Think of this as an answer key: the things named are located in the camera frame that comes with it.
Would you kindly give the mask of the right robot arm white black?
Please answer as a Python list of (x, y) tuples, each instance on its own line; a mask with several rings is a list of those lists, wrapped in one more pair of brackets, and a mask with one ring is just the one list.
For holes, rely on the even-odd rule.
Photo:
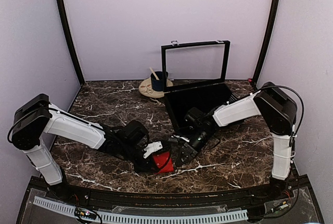
[(218, 128), (261, 116), (273, 138), (271, 176), (276, 179), (266, 187), (265, 195), (271, 200), (278, 199), (286, 190), (283, 181), (290, 173), (294, 139), (298, 130), (297, 104), (284, 90), (285, 86), (267, 82), (257, 91), (233, 102), (226, 102), (208, 114), (198, 108), (191, 108), (185, 116), (185, 121), (196, 127), (197, 131), (181, 146), (175, 164), (182, 166), (195, 159)]

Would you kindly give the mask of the red Santa Christmas sock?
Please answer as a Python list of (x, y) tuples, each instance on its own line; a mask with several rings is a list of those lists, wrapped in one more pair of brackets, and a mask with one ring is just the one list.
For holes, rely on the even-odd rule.
[(171, 152), (153, 154), (152, 157), (159, 169), (158, 173), (167, 173), (174, 171)]

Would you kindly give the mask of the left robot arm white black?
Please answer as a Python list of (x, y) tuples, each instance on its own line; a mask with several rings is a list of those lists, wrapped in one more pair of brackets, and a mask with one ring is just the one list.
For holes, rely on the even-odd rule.
[(125, 126), (116, 127), (89, 122), (61, 110), (49, 101), (48, 95), (39, 94), (15, 112), (7, 140), (27, 155), (62, 201), (73, 197), (73, 188), (65, 183), (64, 173), (42, 142), (44, 133), (128, 160), (136, 172), (157, 171), (154, 160), (138, 145), (143, 138), (149, 137), (148, 130), (140, 122), (132, 120)]

